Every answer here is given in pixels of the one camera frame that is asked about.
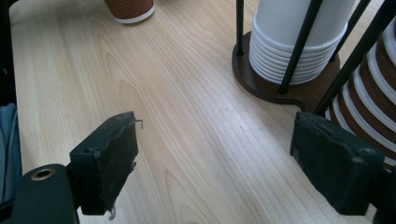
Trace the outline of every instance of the cup holder stand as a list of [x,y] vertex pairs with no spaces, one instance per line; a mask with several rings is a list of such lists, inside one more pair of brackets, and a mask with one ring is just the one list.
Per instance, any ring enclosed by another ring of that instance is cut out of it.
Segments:
[[301,85],[290,85],[288,92],[282,94],[278,91],[280,85],[260,77],[251,67],[248,58],[250,35],[251,32],[243,35],[243,55],[236,55],[236,45],[233,48],[233,74],[239,84],[264,101],[280,105],[297,105],[303,111],[313,112],[340,72],[339,57],[328,63],[315,79]]

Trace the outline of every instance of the light wood grain surface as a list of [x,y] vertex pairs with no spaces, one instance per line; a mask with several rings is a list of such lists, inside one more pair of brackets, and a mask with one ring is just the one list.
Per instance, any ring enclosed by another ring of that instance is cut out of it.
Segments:
[[[259,1],[245,1],[245,32]],[[381,4],[373,1],[344,62]],[[338,215],[289,154],[299,109],[233,77],[234,0],[157,0],[115,22],[102,0],[20,0],[10,10],[23,171],[69,163],[105,119],[134,111],[137,166],[112,223],[369,223]],[[80,216],[82,223],[109,223]]]

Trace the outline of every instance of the black metal pole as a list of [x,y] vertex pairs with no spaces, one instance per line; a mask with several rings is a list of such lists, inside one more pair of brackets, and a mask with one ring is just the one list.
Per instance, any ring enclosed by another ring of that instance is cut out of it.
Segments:
[[244,0],[236,0],[236,55],[244,55]]
[[0,105],[17,101],[8,13],[15,2],[17,0],[0,0]]
[[332,54],[330,62],[335,61],[335,56],[338,54],[338,51],[340,51],[341,47],[343,47],[343,45],[345,44],[347,38],[349,37],[353,28],[355,28],[356,23],[358,23],[358,20],[361,18],[361,15],[363,14],[367,6],[369,6],[370,2],[371,0],[361,0],[356,6],[355,11],[353,12],[352,16],[350,16],[349,21],[347,22],[346,32],[344,33],[343,38],[341,38],[340,43],[338,43],[337,48]]
[[308,39],[309,33],[311,32],[312,26],[314,25],[315,18],[318,15],[322,2],[323,0],[311,0],[311,3],[309,4],[308,10],[305,14],[303,25],[294,46],[293,53],[290,57],[288,68],[286,69],[285,76],[283,77],[282,84],[279,88],[279,92],[282,94],[288,92],[291,78],[297,67],[297,63],[300,60],[301,54],[303,53],[306,40]]
[[342,86],[347,82],[353,71],[358,67],[364,55],[370,50],[375,41],[384,32],[396,15],[396,0],[385,0],[381,8],[376,12],[364,35],[361,37],[356,48],[349,55],[345,65],[341,69],[334,82],[320,100],[314,114],[323,115],[326,108],[332,103],[332,99],[338,94]]

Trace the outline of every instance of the white paper cup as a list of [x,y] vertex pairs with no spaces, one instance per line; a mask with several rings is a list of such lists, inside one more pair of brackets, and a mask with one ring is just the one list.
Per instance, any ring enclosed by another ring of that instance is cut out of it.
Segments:
[[[320,46],[342,33],[355,1],[323,1],[306,45]],[[310,2],[311,0],[261,0],[257,11],[260,30],[279,43],[294,46]]]
[[[250,63],[259,76],[268,81],[280,84],[286,73],[294,46],[284,45],[260,30],[256,13],[253,18],[250,38]],[[332,53],[342,38],[347,26],[335,39],[322,43],[320,46],[305,47],[293,73],[290,85],[303,84],[318,75],[326,67]]]

